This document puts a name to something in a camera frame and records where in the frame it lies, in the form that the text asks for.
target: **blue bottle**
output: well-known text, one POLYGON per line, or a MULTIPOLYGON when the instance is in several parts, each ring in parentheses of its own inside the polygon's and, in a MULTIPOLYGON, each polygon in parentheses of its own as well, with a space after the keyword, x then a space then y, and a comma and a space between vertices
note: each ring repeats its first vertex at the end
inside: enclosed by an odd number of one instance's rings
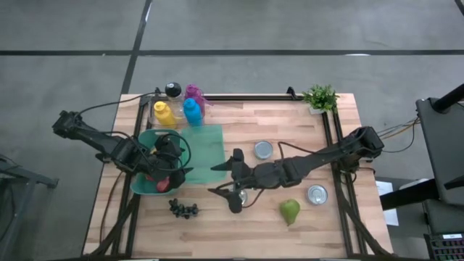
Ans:
POLYGON ((202 110, 194 99, 188 98, 183 102, 183 112, 186 114, 186 118, 190 125, 202 125, 202 110))

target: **black bottle cap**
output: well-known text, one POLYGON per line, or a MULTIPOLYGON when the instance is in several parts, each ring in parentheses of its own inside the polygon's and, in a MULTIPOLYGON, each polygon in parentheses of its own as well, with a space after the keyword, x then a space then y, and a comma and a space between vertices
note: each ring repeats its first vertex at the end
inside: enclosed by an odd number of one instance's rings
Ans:
POLYGON ((168 97, 175 98, 182 94, 182 88, 179 83, 168 83, 165 87, 165 93, 168 97))

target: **small white pot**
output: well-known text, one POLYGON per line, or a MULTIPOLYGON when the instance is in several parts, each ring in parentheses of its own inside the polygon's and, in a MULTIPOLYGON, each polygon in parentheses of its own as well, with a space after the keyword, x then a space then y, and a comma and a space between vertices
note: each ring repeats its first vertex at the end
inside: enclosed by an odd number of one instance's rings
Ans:
POLYGON ((324 111, 321 110, 321 109, 314 109, 310 106, 310 114, 311 115, 319 115, 319 114, 323 114, 324 111))

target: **yellow bottle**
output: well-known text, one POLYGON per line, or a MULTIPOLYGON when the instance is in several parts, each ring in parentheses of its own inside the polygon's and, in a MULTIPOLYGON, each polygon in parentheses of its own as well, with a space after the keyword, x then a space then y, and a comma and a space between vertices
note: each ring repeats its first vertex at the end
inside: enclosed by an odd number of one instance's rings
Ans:
POLYGON ((159 123, 165 127, 175 128, 177 127, 177 122, 175 121, 175 117, 173 112, 171 112, 171 108, 162 102, 158 101, 153 106, 154 109, 154 116, 158 119, 159 123))

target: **purple bottle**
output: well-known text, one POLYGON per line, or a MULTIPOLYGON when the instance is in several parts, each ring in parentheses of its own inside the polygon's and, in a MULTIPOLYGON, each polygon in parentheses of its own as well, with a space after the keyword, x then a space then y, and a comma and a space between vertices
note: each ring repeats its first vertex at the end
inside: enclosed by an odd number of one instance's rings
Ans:
POLYGON ((186 87, 186 97, 185 99, 192 98, 200 106, 202 111, 202 116, 204 117, 204 104, 208 101, 203 97, 203 92, 194 84, 188 84, 186 87))

